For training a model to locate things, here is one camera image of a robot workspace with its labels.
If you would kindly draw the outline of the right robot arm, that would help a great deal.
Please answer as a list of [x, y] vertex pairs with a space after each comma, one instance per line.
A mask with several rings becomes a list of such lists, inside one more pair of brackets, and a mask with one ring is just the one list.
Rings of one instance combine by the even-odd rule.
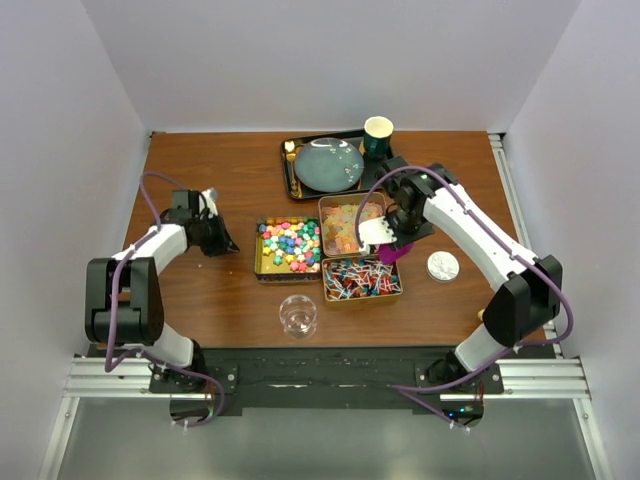
[[528, 336], [559, 313], [571, 311], [562, 292], [561, 263], [513, 240], [442, 165], [411, 166], [395, 157], [381, 164], [376, 178], [393, 201], [385, 215], [391, 241], [380, 248], [380, 255], [399, 257], [440, 229], [474, 262], [494, 292], [480, 326], [429, 366], [426, 391], [469, 392], [492, 363], [527, 345]]

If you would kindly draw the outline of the gold tin of star candies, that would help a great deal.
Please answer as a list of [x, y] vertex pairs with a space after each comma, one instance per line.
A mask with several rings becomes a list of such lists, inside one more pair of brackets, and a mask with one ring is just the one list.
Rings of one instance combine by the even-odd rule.
[[323, 256], [317, 217], [271, 216], [256, 222], [254, 273], [260, 282], [319, 280]]

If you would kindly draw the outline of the purple plastic scoop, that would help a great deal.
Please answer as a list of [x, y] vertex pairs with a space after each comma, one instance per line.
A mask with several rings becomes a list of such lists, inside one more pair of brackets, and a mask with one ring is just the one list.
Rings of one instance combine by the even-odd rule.
[[398, 249], [396, 249], [392, 244], [382, 244], [378, 249], [378, 258], [382, 263], [391, 265], [398, 259], [410, 253], [413, 247], [413, 243], [409, 243]]

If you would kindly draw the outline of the clear glass jar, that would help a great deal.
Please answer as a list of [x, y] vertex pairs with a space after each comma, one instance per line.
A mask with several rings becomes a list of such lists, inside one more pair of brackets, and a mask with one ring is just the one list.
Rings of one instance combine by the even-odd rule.
[[306, 295], [290, 295], [279, 307], [279, 320], [283, 332], [289, 337], [309, 338], [317, 328], [316, 304]]

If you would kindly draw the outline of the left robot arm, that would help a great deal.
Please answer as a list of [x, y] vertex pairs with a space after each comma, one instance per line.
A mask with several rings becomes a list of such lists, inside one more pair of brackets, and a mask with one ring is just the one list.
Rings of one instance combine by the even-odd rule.
[[201, 347], [165, 320], [159, 276], [192, 247], [207, 257], [239, 251], [217, 198], [213, 188], [173, 191], [170, 207], [156, 215], [156, 223], [141, 239], [88, 263], [85, 333], [91, 343], [106, 347], [107, 372], [136, 356], [150, 360], [161, 380], [185, 392], [207, 385]]

